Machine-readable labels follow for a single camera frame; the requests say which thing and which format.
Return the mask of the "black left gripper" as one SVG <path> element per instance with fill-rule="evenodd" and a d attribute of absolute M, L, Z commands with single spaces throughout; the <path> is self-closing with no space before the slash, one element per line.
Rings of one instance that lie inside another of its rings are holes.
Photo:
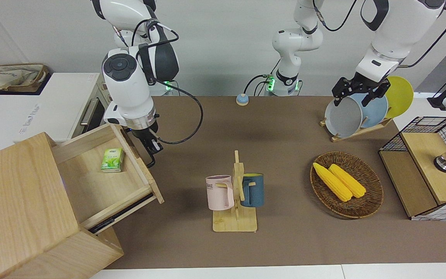
<path fill-rule="evenodd" d="M 391 83 L 387 78 L 377 82 L 361 74 L 355 74 L 351 79 L 341 77 L 332 88 L 333 104 L 337 107 L 344 97 L 361 93 L 364 94 L 361 104 L 366 107 L 375 98 L 383 97 L 390 86 Z"/>

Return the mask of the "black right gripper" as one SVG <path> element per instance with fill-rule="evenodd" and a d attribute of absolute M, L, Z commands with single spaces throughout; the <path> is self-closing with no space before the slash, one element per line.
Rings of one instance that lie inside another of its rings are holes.
<path fill-rule="evenodd" d="M 131 129 L 128 128 L 128 132 L 132 132 L 132 134 L 138 138 L 144 148 L 147 150 L 149 154 L 156 154 L 163 150 L 163 146 L 161 143 L 158 142 L 154 134 L 151 133 L 151 130 L 153 132 L 157 132 L 159 129 L 159 125 L 157 122 L 154 122 L 149 128 L 146 129 Z"/>

